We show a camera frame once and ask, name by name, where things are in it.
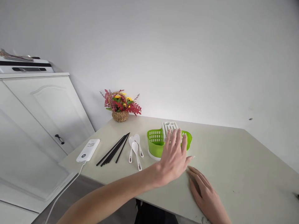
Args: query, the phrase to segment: cable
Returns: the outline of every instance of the cable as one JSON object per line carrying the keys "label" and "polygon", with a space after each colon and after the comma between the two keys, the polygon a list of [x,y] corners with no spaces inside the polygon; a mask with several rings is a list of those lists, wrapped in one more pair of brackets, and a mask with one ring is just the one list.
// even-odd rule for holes
{"label": "cable", "polygon": [[[80,169],[80,172],[79,172],[79,174],[78,174],[78,176],[81,174],[81,172],[82,172],[82,169],[83,169],[83,166],[86,164],[86,161],[82,164],[82,166],[81,166],[81,169]],[[78,178],[78,176],[76,176],[75,177],[75,179],[73,179],[73,181],[59,194],[59,196],[56,198],[56,200],[55,200],[55,202],[54,202],[54,204],[52,205],[52,208],[51,208],[51,210],[50,210],[50,213],[49,213],[49,215],[48,215],[48,217],[47,217],[47,220],[46,220],[46,222],[45,222],[45,224],[47,224],[47,222],[48,222],[48,220],[49,220],[49,218],[50,218],[50,215],[51,215],[51,212],[52,212],[52,210],[53,210],[53,208],[54,208],[54,206],[55,206],[55,204],[56,204],[56,202],[57,202],[57,200],[59,199],[59,197],[65,192],[65,190]]]}

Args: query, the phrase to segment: white wall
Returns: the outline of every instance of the white wall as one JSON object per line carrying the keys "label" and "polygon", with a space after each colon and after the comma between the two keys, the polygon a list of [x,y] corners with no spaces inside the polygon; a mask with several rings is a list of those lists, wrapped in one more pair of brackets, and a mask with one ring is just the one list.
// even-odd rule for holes
{"label": "white wall", "polygon": [[0,2],[0,46],[70,72],[95,129],[99,91],[124,88],[142,115],[245,128],[299,172],[297,1]]}

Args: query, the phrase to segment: green utensil holder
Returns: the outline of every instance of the green utensil holder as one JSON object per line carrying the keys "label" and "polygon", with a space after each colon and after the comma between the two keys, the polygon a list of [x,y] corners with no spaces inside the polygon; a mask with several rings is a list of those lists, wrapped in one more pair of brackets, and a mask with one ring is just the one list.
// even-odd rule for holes
{"label": "green utensil holder", "polygon": [[[192,135],[182,130],[182,136],[187,135],[187,151],[190,147],[192,141]],[[164,135],[163,130],[161,129],[152,129],[147,132],[147,143],[149,145],[149,152],[157,158],[161,158],[163,148],[164,148]]]}

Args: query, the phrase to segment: spoon handle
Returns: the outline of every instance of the spoon handle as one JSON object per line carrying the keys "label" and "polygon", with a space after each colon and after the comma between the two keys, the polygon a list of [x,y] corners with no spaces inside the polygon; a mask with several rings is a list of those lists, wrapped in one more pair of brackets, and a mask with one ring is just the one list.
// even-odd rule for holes
{"label": "spoon handle", "polygon": [[143,157],[144,157],[144,155],[143,155],[143,152],[142,152],[142,149],[141,149],[141,145],[140,145],[140,143],[139,143],[139,151],[140,151],[140,156],[143,158]]}
{"label": "spoon handle", "polygon": [[130,157],[129,157],[129,163],[132,163],[132,146],[131,146],[131,151],[130,151]]}
{"label": "spoon handle", "polygon": [[137,158],[138,170],[139,170],[139,171],[142,171],[141,163],[140,163],[140,160],[139,160],[139,158],[138,158],[138,153],[136,153],[136,158]]}

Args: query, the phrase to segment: flower basket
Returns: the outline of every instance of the flower basket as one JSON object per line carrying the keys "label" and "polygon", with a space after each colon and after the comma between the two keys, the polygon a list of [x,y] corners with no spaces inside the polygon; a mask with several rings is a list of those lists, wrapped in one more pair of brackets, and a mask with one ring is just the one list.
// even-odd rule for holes
{"label": "flower basket", "polygon": [[112,117],[117,122],[124,122],[128,119],[129,113],[141,114],[141,107],[135,102],[137,97],[133,100],[131,97],[125,97],[125,93],[120,90],[118,92],[111,92],[106,90],[104,95],[101,91],[101,95],[105,99],[105,107],[107,110],[112,111]]}
{"label": "flower basket", "polygon": [[129,112],[128,111],[123,111],[123,112],[112,111],[112,117],[117,122],[124,122],[128,119]]}

